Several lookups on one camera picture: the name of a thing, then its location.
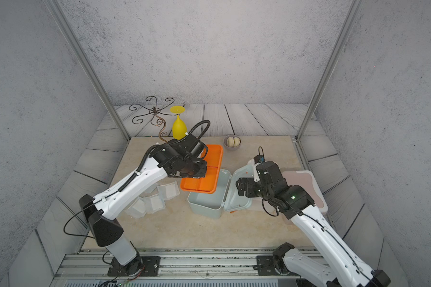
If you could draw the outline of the right aluminium frame post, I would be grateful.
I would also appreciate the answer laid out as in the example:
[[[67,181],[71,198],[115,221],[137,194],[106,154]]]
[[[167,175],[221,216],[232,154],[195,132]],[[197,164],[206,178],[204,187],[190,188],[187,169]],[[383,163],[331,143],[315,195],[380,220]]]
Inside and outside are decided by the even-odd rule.
[[[319,104],[320,99],[323,96],[324,90],[331,78],[333,70],[335,69],[336,64],[338,63],[338,59],[340,54],[342,53],[344,46],[348,40],[352,27],[362,9],[364,1],[362,0],[353,0],[351,2],[349,11],[346,15],[346,18],[342,24],[340,33],[338,34],[332,52],[329,56],[327,64],[324,68],[323,74],[318,82],[318,85],[314,91],[314,94],[310,100],[308,109],[306,110],[304,119],[302,124],[298,130],[298,134],[296,136],[296,141],[300,142],[305,132],[308,128],[308,125],[311,121],[312,115],[316,111],[316,108]]]

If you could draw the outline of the grey round object behind box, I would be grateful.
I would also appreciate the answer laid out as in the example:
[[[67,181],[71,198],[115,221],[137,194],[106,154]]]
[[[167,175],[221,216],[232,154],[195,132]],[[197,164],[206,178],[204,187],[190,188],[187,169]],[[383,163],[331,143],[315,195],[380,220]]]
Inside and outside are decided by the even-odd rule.
[[[237,135],[227,135],[223,140],[223,146],[227,150],[234,151],[241,146],[241,138]]]

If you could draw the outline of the orange tray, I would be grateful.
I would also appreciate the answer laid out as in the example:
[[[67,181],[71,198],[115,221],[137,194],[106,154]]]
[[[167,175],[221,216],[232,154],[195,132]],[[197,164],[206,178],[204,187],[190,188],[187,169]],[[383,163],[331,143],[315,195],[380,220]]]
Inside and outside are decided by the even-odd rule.
[[[207,162],[207,171],[203,178],[184,178],[180,188],[183,191],[213,194],[217,188],[219,172],[223,158],[221,145],[208,145],[208,151],[203,151],[201,156]]]

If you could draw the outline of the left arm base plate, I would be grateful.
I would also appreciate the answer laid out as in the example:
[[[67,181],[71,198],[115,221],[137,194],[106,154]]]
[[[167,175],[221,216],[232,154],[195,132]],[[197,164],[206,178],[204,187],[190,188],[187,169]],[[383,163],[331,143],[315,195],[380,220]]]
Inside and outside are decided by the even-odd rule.
[[[107,275],[111,277],[156,277],[159,273],[161,257],[150,256],[134,258],[127,265],[121,265],[116,258],[112,259]]]

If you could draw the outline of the white pink medicine box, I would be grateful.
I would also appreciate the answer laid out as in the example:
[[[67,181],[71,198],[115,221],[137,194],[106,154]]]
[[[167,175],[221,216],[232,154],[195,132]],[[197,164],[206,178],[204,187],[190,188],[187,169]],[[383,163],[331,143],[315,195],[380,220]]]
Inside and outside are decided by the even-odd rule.
[[[249,210],[263,211],[265,208],[268,213],[275,215],[275,208],[268,201],[263,200],[273,198],[280,187],[286,185],[279,166],[266,159],[264,163],[254,165],[254,160],[251,159],[248,162],[247,171],[251,173],[250,178],[254,178],[261,185],[261,196],[251,198],[252,204]]]

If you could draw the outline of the aluminium frame post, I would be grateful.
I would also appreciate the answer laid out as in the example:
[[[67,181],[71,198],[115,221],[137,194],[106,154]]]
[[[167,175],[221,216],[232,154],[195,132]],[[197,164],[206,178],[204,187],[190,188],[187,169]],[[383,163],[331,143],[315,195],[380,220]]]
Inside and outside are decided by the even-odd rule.
[[[353,0],[351,2],[349,11],[346,15],[346,18],[342,24],[340,33],[338,34],[332,52],[329,56],[327,64],[324,68],[323,74],[318,82],[318,85],[314,91],[314,94],[310,100],[308,109],[306,110],[304,119],[302,124],[298,130],[298,134],[296,136],[296,141],[300,142],[305,132],[308,128],[308,125],[311,121],[312,115],[316,111],[316,108],[319,104],[320,99],[323,96],[324,90],[331,78],[333,70],[335,69],[336,64],[338,63],[338,59],[340,54],[342,53],[344,46],[348,40],[352,27],[362,9],[364,1],[362,0]]]
[[[56,0],[45,0],[45,5],[49,9],[50,14],[53,16],[57,26],[59,27],[60,31],[62,32],[62,35],[66,39],[67,43],[69,44],[71,50],[75,53],[75,56],[77,60],[79,61],[82,69],[84,70],[85,74],[87,75],[89,81],[91,82],[92,86],[94,87],[97,95],[99,96],[100,100],[104,104],[107,112],[111,116],[114,124],[117,126],[117,128],[120,130],[123,137],[126,139],[126,141],[131,140],[131,135],[126,130],[120,116],[118,115],[115,107],[113,106],[107,91],[105,90],[104,86],[102,85],[98,75],[96,74],[95,70],[93,69],[92,64],[90,63],[85,51],[83,50],[79,39],[76,37],[71,25],[69,24],[61,6],[59,5],[58,1]]]

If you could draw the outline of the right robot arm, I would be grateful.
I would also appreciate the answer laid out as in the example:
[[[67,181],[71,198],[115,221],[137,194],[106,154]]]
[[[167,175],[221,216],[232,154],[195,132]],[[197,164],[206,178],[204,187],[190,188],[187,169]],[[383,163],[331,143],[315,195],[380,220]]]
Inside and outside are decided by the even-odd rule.
[[[273,265],[279,275],[295,273],[317,287],[387,287],[391,280],[383,270],[374,270],[358,257],[324,218],[318,203],[320,189],[310,171],[293,171],[292,180],[273,161],[267,161],[263,148],[248,162],[253,177],[239,178],[239,196],[260,198],[283,214],[311,240],[327,264],[304,255],[290,243],[273,252]]]

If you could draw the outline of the grey orange medicine box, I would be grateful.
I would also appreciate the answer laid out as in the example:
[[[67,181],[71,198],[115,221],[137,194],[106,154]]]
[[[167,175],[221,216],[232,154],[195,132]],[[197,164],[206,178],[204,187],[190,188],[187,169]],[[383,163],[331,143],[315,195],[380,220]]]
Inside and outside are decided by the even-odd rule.
[[[240,178],[254,178],[253,166],[246,165],[234,172],[221,169],[213,194],[191,192],[187,198],[194,214],[219,219],[222,212],[248,209],[252,199],[238,194],[237,181]]]

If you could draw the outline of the gauze packet from grey box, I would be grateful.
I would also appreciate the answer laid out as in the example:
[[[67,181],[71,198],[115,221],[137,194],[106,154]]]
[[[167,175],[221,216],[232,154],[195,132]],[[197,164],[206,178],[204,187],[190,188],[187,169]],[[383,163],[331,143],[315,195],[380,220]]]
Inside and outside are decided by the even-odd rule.
[[[158,187],[157,184],[153,184],[150,187],[148,187],[148,189],[146,191],[144,191],[144,194],[151,194],[156,188]]]

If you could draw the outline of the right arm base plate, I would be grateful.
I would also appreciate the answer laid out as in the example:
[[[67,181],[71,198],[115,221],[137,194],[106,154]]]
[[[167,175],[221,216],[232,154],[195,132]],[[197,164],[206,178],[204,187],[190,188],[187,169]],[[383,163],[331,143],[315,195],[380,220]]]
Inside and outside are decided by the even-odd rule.
[[[259,276],[283,275],[283,263],[280,257],[274,255],[259,255],[253,269]]]

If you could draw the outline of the left aluminium frame post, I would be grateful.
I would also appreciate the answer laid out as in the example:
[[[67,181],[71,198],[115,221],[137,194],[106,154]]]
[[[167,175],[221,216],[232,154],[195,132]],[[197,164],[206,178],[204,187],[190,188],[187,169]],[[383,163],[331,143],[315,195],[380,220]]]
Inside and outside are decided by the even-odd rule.
[[[75,56],[77,60],[79,61],[82,69],[84,70],[85,74],[87,75],[89,81],[91,82],[92,86],[94,87],[97,95],[99,96],[100,100],[104,104],[107,112],[111,116],[114,124],[117,126],[117,128],[120,130],[123,137],[126,139],[126,141],[131,140],[131,135],[126,130],[120,116],[118,115],[115,107],[113,106],[107,91],[105,90],[104,86],[102,85],[98,75],[96,74],[95,70],[93,69],[92,64],[90,63],[85,51],[83,50],[79,39],[76,37],[71,25],[69,24],[61,6],[59,5],[58,1],[56,0],[45,0],[45,5],[49,9],[50,14],[53,16],[57,26],[59,27],[60,31],[62,32],[62,35],[66,39],[67,43],[69,44],[71,50],[75,53]]]

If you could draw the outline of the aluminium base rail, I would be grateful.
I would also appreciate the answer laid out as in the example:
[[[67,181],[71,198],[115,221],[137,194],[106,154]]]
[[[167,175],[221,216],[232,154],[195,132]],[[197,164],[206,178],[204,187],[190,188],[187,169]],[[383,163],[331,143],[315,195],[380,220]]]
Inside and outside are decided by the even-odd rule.
[[[326,265],[315,248],[297,248],[304,255]],[[288,275],[259,276],[253,269],[256,257],[273,255],[273,249],[142,249],[141,257],[161,257],[156,277],[111,277],[108,270],[113,256],[91,251],[67,255],[53,279],[54,287],[254,287],[311,286],[303,277]]]

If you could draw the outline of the yellow plastic wine glass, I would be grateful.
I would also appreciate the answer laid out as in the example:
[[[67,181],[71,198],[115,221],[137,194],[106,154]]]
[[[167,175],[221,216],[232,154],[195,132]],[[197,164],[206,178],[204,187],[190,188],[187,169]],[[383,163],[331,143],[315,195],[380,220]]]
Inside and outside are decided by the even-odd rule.
[[[180,118],[180,115],[185,112],[185,108],[183,106],[173,106],[170,111],[176,116],[176,120],[172,126],[172,136],[177,140],[183,139],[186,136],[187,127],[185,122]]]

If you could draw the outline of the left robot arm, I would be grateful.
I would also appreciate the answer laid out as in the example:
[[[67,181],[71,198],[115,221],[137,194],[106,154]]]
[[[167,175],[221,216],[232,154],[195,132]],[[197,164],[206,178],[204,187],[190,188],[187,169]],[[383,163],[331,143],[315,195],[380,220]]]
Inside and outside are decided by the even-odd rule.
[[[147,149],[139,166],[117,184],[97,194],[79,200],[80,213],[85,217],[91,238],[105,247],[123,267],[140,268],[140,255],[126,238],[117,221],[123,210],[142,193],[165,178],[203,178],[207,173],[208,147],[200,136],[186,133],[182,139],[172,139]]]

